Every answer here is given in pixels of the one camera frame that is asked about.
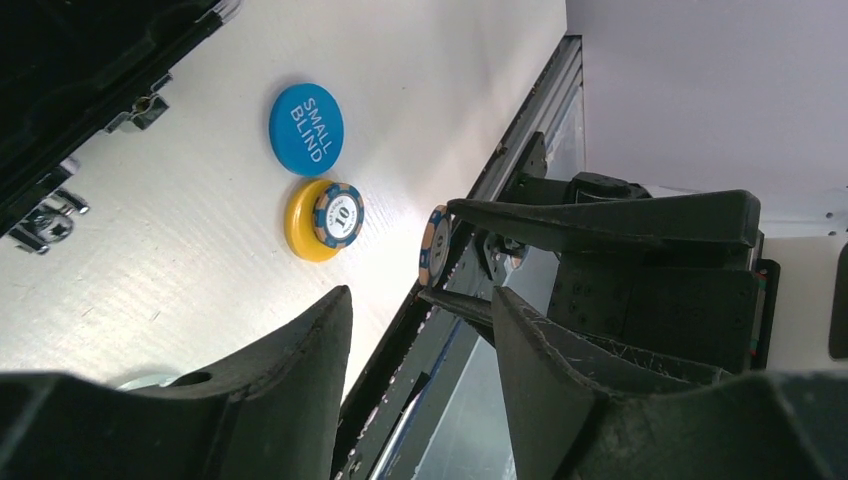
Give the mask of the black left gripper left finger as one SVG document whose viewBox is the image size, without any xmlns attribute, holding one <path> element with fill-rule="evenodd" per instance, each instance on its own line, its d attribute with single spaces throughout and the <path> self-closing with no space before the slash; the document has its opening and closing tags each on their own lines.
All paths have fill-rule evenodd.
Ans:
<svg viewBox="0 0 848 480">
<path fill-rule="evenodd" d="M 165 387 L 1 378 L 5 479 L 327 479 L 352 334 L 338 286 L 285 326 Z"/>
</svg>

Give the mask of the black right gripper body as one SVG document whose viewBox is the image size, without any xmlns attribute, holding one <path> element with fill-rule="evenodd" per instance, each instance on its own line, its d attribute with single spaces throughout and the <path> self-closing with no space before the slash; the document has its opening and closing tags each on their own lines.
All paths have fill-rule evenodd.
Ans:
<svg viewBox="0 0 848 480">
<path fill-rule="evenodd" d="M 779 265 L 745 256 L 569 253 L 547 316 L 583 334 L 718 367 L 767 365 Z"/>
</svg>

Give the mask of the blue ten poker chip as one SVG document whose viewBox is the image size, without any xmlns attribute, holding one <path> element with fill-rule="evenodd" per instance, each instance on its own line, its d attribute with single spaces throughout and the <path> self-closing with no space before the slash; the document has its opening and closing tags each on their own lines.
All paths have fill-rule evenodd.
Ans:
<svg viewBox="0 0 848 480">
<path fill-rule="evenodd" d="M 446 205 L 438 205 L 431 212 L 422 236 L 419 253 L 419 284 L 433 287 L 441 277 L 450 246 L 451 215 Z"/>
</svg>

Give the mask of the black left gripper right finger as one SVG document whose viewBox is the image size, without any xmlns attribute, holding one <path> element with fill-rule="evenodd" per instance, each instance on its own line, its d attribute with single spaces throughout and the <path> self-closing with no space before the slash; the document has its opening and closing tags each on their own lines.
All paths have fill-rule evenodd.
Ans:
<svg viewBox="0 0 848 480">
<path fill-rule="evenodd" d="M 843 479 L 847 375 L 672 372 L 657 354 L 604 349 L 508 288 L 492 299 L 521 479 Z"/>
</svg>

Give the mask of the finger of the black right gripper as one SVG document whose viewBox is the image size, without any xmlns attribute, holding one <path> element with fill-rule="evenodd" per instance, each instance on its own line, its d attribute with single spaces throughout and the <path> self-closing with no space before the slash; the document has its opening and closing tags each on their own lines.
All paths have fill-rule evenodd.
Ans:
<svg viewBox="0 0 848 480">
<path fill-rule="evenodd" d="M 462 221 L 560 252 L 737 252 L 755 246 L 761 203 L 745 190 L 567 205 L 454 199 Z"/>
<path fill-rule="evenodd" d="M 495 344 L 492 302 L 457 292 L 424 288 L 418 297 L 469 324 L 486 342 Z"/>
</svg>

